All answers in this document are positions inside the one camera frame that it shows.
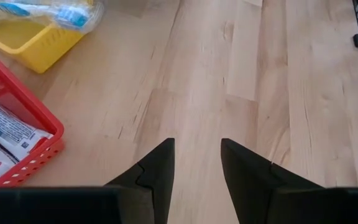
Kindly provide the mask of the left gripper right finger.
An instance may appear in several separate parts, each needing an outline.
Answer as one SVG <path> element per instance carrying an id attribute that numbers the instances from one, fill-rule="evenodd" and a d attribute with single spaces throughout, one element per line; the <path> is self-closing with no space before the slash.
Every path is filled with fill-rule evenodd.
<path id="1" fill-rule="evenodd" d="M 221 139 L 221 162 L 240 224 L 266 224 L 277 189 L 321 188 L 229 138 Z"/>

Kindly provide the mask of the yellow plastic basket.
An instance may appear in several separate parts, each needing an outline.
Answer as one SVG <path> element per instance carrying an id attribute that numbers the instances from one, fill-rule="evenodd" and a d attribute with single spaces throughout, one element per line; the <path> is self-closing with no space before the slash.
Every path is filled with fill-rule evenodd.
<path id="1" fill-rule="evenodd" d="M 44 73 L 85 35 L 32 21 L 0 23 L 0 51 L 36 73 Z"/>

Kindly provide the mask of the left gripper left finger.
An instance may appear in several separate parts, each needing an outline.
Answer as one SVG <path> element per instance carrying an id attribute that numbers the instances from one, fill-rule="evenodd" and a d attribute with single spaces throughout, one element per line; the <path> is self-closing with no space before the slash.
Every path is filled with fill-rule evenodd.
<path id="1" fill-rule="evenodd" d="M 167 224 L 175 176 L 175 140 L 167 138 L 106 184 L 117 192 L 121 224 Z"/>

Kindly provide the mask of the blue white toothbrush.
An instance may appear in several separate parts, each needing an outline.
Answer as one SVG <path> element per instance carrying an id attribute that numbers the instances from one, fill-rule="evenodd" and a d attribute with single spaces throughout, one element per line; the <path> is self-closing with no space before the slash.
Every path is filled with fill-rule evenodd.
<path id="1" fill-rule="evenodd" d="M 53 0 L 46 15 L 61 28 L 87 34 L 98 26 L 105 7 L 105 0 Z"/>

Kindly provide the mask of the red plastic basket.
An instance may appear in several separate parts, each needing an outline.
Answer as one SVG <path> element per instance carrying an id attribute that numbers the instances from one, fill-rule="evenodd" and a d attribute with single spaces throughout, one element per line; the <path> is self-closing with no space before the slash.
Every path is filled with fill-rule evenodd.
<path id="1" fill-rule="evenodd" d="M 23 122 L 53 135 L 0 177 L 0 187 L 15 187 L 25 182 L 63 148 L 62 123 L 49 109 L 0 62 L 0 105 Z"/>

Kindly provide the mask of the clear toothbrush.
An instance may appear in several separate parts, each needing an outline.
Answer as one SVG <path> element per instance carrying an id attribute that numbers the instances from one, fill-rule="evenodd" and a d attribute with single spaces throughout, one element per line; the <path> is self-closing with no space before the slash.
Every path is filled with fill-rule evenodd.
<path id="1" fill-rule="evenodd" d="M 0 1 L 0 22 L 46 16 L 51 12 L 48 4 L 30 4 L 16 0 Z"/>

